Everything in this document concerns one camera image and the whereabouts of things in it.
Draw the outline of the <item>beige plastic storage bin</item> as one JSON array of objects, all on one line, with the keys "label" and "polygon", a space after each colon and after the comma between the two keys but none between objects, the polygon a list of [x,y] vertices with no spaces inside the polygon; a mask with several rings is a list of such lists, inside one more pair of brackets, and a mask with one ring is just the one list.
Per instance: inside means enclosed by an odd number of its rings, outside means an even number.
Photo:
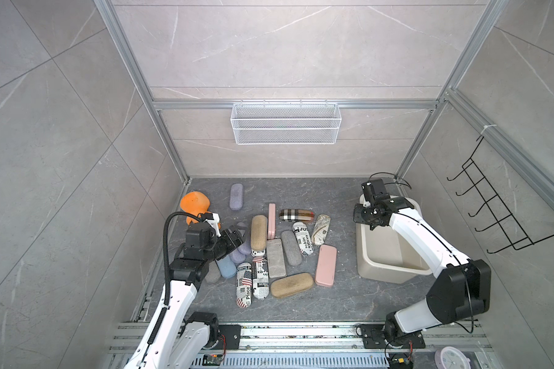
[{"label": "beige plastic storage bin", "polygon": [[417,276],[431,275],[426,262],[391,227],[370,230],[355,224],[359,276],[375,281],[402,284]]}]

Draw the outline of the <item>light blue fabric case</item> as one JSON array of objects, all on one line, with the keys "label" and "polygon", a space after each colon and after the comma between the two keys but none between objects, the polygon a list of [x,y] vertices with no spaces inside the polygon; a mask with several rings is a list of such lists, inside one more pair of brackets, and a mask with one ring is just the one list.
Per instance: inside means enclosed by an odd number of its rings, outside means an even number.
[{"label": "light blue fabric case", "polygon": [[229,256],[215,261],[223,278],[229,279],[236,275],[237,268]]}]

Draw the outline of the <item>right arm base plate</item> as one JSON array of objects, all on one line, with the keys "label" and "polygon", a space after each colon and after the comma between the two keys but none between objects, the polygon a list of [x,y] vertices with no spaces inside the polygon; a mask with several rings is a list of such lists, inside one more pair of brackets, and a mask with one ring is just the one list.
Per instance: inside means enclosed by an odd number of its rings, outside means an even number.
[{"label": "right arm base plate", "polygon": [[388,321],[385,324],[357,324],[355,333],[366,349],[424,349],[421,331],[405,333]]}]

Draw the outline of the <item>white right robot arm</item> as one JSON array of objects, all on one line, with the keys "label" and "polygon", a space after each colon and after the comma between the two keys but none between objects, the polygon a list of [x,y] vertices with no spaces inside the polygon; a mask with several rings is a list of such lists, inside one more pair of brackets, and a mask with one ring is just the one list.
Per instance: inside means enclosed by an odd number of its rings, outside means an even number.
[{"label": "white right robot arm", "polygon": [[386,316],[383,338],[402,347],[421,331],[474,319],[489,310],[492,272],[453,247],[422,217],[411,198],[391,195],[375,173],[362,183],[353,211],[361,277],[402,284],[417,275],[435,281],[426,296]]}]

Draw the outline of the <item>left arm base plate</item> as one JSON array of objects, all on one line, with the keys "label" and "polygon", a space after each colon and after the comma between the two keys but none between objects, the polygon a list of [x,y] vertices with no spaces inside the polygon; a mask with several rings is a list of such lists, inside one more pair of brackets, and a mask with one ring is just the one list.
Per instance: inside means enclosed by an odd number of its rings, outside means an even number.
[{"label": "left arm base plate", "polygon": [[241,341],[242,326],[239,324],[220,324],[218,329],[218,340],[214,346],[215,350],[238,350]]}]

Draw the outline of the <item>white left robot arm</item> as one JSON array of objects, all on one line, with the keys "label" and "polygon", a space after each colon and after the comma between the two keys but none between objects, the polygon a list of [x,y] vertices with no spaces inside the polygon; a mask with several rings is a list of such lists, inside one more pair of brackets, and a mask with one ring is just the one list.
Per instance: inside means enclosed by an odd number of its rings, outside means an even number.
[{"label": "white left robot arm", "polygon": [[[194,220],[187,227],[183,254],[169,259],[169,226],[177,216]],[[163,228],[163,294],[152,321],[126,368],[189,368],[199,352],[215,347],[219,323],[214,313],[186,313],[214,261],[235,251],[244,238],[236,227],[221,229],[217,213],[173,212]]]}]

